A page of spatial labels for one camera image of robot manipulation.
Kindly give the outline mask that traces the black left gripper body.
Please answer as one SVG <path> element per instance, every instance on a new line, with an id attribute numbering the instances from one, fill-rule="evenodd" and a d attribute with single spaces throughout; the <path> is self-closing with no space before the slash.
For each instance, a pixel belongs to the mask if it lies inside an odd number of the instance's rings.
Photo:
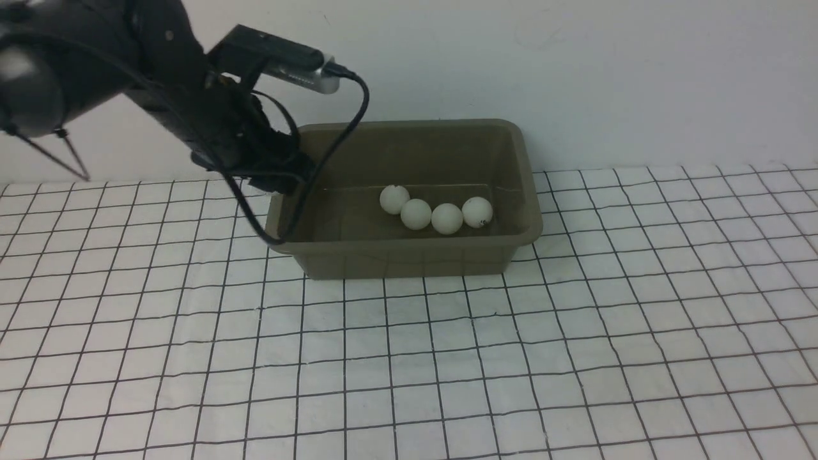
<path id="1" fill-rule="evenodd" d="M 125 95 L 208 171 L 221 168 L 262 191 L 291 195 L 316 168 L 299 136 L 272 128 L 260 99 L 227 77 L 208 72 L 184 82 L 152 81 Z"/>

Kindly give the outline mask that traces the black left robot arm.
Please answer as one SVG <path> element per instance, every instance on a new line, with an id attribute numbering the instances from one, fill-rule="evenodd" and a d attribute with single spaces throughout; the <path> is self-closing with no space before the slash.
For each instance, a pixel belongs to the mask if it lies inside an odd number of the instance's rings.
<path id="1" fill-rule="evenodd" d="M 316 164 L 253 93 L 277 58 L 319 65 L 317 50 L 242 24 L 204 50 L 180 1 L 3 1 L 2 131 L 57 134 L 123 95 L 196 165 L 290 195 Z"/>

